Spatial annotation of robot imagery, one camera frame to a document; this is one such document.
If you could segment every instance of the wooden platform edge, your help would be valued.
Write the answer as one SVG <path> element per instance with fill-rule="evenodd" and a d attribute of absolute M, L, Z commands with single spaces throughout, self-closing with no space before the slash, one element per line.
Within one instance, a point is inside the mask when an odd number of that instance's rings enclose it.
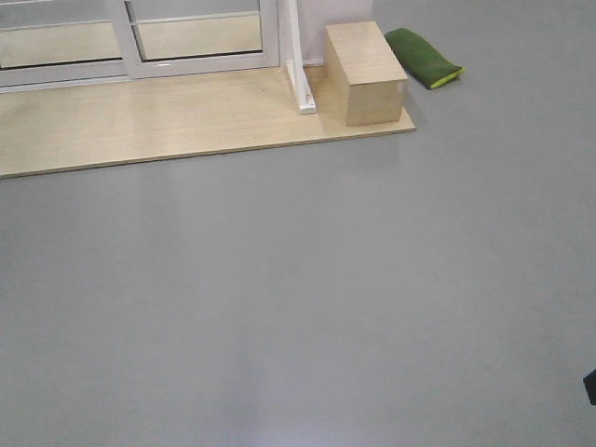
<path fill-rule="evenodd" d="M 84 169 L 99 169 L 99 168 L 110 168 L 114 166 L 126 166 L 126 165 L 133 165 L 137 163 L 149 163 L 153 161 L 164 161 L 164 160 L 175 160 L 179 158 L 191 158 L 197 156 L 217 156 L 217 155 L 226 155 L 226 154 L 235 154 L 241 152 L 250 152 L 250 151 L 260 151 L 264 149 L 275 149 L 280 147 L 292 147 L 292 146 L 301 146 L 305 144 L 312 144 L 318 142 L 340 142 L 344 140 L 359 140 L 363 138 L 369 137 L 383 137 L 387 135 L 393 135 L 397 133 L 410 133 L 416 130 L 416 125 L 412 121 L 408 111 L 404 107 L 401 112 L 401 119 L 396 124 L 399 123 L 407 123 L 410 121 L 412 124 L 410 126 L 406 126 L 403 129 L 392 129 L 392 130 L 380 130 L 371 133 L 362 133 L 359 135 L 346 135 L 346 136 L 331 136 L 326 138 L 313 138 L 307 140 L 300 140 L 295 142 L 280 142 L 280 143 L 272 143 L 272 144 L 264 144 L 264 145 L 256 145 L 256 146 L 246 146 L 246 147 L 238 147 L 238 148 L 230 148 L 230 149 L 217 149 L 213 151 L 205 151 L 201 150 L 200 152 L 191 152 L 187 154 L 179 154 L 179 155 L 170 155 L 170 156 L 150 156 L 150 157 L 142 157 L 142 158 L 133 158 L 128 160 L 117 160 L 117 161 L 108 161 L 102 163 L 92 163 L 92 164 L 84 164 L 84 165 L 77 165 L 77 166 L 70 166 L 64 168 L 55 168 L 55 169 L 41 169 L 41 170 L 33 170 L 27 172 L 17 172 L 17 173 L 0 173 L 0 180 L 7 180 L 7 179 L 17 179 L 20 177 L 32 177 L 35 175 L 44 175 L 44 174 L 55 174 L 59 172 L 72 172 L 77 170 L 84 170 Z"/>

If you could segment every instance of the white frame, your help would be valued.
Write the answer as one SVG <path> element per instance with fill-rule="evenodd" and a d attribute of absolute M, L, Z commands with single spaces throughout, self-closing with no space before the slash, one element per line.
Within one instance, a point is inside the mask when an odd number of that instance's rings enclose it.
<path fill-rule="evenodd" d="M 132 79 L 206 72 L 225 72 L 279 65 L 278 1 L 260 0 L 263 51 L 203 58 L 143 61 L 137 47 L 126 3 L 130 0 L 105 0 L 115 36 L 122 51 L 127 74 Z"/>
<path fill-rule="evenodd" d="M 302 53 L 298 3 L 296 0 L 279 0 L 279 32 L 282 63 L 285 63 L 298 110 L 302 115 L 315 114 L 317 104 L 308 84 Z"/>

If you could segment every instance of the glass pane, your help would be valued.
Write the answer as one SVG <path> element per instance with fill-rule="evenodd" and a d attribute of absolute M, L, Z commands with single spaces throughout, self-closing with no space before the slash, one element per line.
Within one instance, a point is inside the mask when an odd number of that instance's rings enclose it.
<path fill-rule="evenodd" d="M 132 0 L 128 8 L 143 61 L 263 51 L 258 0 Z"/>
<path fill-rule="evenodd" d="M 0 0 L 0 69 L 120 59 L 103 1 Z"/>
<path fill-rule="evenodd" d="M 132 0 L 137 20 L 259 11 L 259 0 Z"/>

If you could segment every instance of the white wall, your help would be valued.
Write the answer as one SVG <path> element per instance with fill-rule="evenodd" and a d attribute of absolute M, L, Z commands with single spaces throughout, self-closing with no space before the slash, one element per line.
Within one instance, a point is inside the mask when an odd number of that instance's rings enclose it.
<path fill-rule="evenodd" d="M 325 25 L 370 20 L 373 0 L 300 0 L 302 49 L 307 63 L 322 63 Z"/>

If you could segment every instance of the plywood platform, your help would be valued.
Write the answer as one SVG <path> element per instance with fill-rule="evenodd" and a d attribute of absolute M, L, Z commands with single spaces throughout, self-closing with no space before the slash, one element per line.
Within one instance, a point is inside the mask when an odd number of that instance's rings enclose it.
<path fill-rule="evenodd" d="M 325 142 L 415 129 L 346 127 L 322 68 L 299 115 L 280 68 L 0 95 L 0 178 Z"/>

